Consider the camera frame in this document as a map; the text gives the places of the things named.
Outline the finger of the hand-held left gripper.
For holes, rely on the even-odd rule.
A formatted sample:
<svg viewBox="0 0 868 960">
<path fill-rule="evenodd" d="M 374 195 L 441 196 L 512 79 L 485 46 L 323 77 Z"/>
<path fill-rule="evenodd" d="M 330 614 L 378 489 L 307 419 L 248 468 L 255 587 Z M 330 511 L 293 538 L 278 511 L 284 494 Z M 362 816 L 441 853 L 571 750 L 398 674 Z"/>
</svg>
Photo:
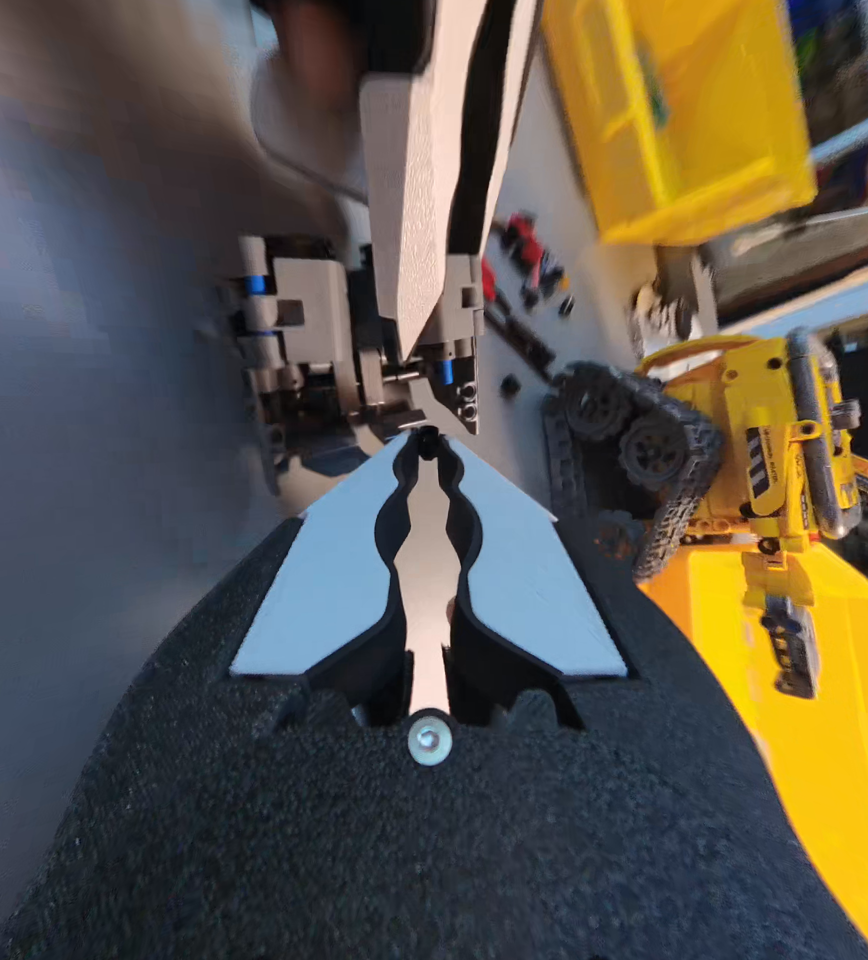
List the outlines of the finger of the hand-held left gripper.
<svg viewBox="0 0 868 960">
<path fill-rule="evenodd" d="M 378 313 L 406 360 L 450 255 L 481 248 L 495 162 L 493 2 L 365 2 L 360 130 Z"/>
<path fill-rule="evenodd" d="M 463 254 L 481 255 L 520 120 L 543 2 L 488 1 L 463 104 Z"/>
</svg>

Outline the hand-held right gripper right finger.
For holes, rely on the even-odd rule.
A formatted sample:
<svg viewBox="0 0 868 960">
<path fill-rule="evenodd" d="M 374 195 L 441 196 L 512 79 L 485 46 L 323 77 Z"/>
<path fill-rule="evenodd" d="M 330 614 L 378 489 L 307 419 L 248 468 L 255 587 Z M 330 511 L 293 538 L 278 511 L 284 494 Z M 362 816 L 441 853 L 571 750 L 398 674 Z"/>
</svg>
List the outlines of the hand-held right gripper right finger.
<svg viewBox="0 0 868 960">
<path fill-rule="evenodd" d="M 527 690 L 563 700 L 577 683 L 627 679 L 627 661 L 557 520 L 457 438 L 440 439 L 445 531 L 460 564 L 454 674 L 492 705 Z"/>
</svg>

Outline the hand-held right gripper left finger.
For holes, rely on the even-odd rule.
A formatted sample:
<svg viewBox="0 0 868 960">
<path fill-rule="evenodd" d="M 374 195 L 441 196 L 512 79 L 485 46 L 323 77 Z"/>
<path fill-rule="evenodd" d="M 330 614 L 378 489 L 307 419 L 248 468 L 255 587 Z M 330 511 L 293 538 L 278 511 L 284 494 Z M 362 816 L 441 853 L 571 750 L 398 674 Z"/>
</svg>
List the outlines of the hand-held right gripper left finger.
<svg viewBox="0 0 868 960">
<path fill-rule="evenodd" d="M 418 436 L 401 434 L 302 515 L 229 673 L 296 680 L 351 706 L 404 667 L 406 617 L 394 560 L 410 531 Z"/>
</svg>

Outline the pile of small building pieces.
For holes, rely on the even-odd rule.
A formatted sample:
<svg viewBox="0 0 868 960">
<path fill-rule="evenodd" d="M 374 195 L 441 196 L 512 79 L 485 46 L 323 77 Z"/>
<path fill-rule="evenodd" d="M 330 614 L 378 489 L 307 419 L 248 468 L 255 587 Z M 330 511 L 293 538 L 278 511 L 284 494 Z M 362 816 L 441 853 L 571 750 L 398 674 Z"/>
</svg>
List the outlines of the pile of small building pieces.
<svg viewBox="0 0 868 960">
<path fill-rule="evenodd" d="M 537 234 L 536 218 L 518 212 L 500 222 L 499 244 L 521 278 L 520 300 L 524 309 L 532 313 L 559 298 L 559 315 L 569 316 L 573 309 L 569 276 Z"/>
</svg>

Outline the grey desk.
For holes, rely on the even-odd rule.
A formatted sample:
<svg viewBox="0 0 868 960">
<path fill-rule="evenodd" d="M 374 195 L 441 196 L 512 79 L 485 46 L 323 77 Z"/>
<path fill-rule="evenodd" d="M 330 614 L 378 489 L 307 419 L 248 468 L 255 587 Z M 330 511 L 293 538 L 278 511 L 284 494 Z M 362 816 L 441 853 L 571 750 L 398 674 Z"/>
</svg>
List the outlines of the grey desk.
<svg viewBox="0 0 868 960">
<path fill-rule="evenodd" d="M 200 248 L 0 94 L 0 923 L 174 626 L 332 480 L 272 494 Z"/>
</svg>

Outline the person's left hand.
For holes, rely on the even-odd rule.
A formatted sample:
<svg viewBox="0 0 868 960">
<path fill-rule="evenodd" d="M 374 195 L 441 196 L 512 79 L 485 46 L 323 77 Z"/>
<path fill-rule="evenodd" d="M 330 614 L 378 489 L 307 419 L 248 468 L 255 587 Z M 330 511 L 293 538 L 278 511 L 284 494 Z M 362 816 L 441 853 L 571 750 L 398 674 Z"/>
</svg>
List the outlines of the person's left hand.
<svg viewBox="0 0 868 960">
<path fill-rule="evenodd" d="M 278 46 L 300 85 L 322 108 L 351 109 L 366 71 L 363 4 L 266 2 Z"/>
</svg>

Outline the small yellow storage bin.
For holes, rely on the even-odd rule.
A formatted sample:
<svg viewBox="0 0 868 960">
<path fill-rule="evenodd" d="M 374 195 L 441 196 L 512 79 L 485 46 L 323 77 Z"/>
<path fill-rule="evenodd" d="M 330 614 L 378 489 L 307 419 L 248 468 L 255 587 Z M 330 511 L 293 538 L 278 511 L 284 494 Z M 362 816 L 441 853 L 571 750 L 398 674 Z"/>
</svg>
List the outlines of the small yellow storage bin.
<svg viewBox="0 0 868 960">
<path fill-rule="evenodd" d="M 816 197 L 786 2 L 549 1 L 542 29 L 602 243 L 697 246 Z"/>
</svg>

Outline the black long beam piece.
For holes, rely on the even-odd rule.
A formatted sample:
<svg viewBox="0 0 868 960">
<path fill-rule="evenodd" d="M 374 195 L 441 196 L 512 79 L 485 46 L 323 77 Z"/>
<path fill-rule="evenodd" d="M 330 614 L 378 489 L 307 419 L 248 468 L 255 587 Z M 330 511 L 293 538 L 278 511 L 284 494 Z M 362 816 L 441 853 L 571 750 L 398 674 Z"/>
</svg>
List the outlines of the black long beam piece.
<svg viewBox="0 0 868 960">
<path fill-rule="evenodd" d="M 494 333 L 544 382 L 552 381 L 556 353 L 523 321 L 488 304 L 485 322 Z"/>
</svg>

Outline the yellow toy robot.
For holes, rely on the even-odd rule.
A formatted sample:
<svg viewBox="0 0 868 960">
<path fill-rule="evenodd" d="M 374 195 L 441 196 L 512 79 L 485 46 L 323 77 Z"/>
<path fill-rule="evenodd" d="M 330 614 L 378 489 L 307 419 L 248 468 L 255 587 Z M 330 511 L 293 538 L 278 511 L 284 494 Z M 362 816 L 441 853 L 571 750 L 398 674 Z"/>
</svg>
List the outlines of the yellow toy robot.
<svg viewBox="0 0 868 960">
<path fill-rule="evenodd" d="M 752 541 L 742 603 L 771 642 L 776 689 L 817 695 L 810 549 L 860 524 L 868 459 L 860 403 L 814 334 L 717 335 L 668 346 L 633 371 L 571 365 L 541 407 L 555 514 L 641 588 L 689 547 Z"/>
</svg>

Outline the large yellow storage bin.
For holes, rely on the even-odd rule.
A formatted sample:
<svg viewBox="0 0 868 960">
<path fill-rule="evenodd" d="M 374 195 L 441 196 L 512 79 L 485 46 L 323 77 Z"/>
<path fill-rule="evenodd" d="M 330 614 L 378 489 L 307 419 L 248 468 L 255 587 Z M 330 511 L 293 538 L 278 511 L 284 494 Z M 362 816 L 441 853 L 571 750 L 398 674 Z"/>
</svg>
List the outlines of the large yellow storage bin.
<svg viewBox="0 0 868 960">
<path fill-rule="evenodd" d="M 681 547 L 643 591 L 692 641 L 766 762 L 788 819 L 868 938 L 868 579 L 820 544 L 797 557 L 814 591 L 817 696 L 776 689 L 767 633 L 743 606 L 746 545 Z"/>
</svg>

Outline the book stand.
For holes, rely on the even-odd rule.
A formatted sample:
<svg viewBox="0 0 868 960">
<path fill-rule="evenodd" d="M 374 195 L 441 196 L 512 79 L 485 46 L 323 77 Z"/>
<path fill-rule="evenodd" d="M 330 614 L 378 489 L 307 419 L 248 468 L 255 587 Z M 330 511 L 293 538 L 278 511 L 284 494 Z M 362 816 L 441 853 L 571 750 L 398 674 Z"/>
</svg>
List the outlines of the book stand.
<svg viewBox="0 0 868 960">
<path fill-rule="evenodd" d="M 812 151 L 812 202 L 693 247 L 661 247 L 627 332 L 643 359 L 716 334 L 775 335 L 868 315 L 868 120 Z"/>
</svg>

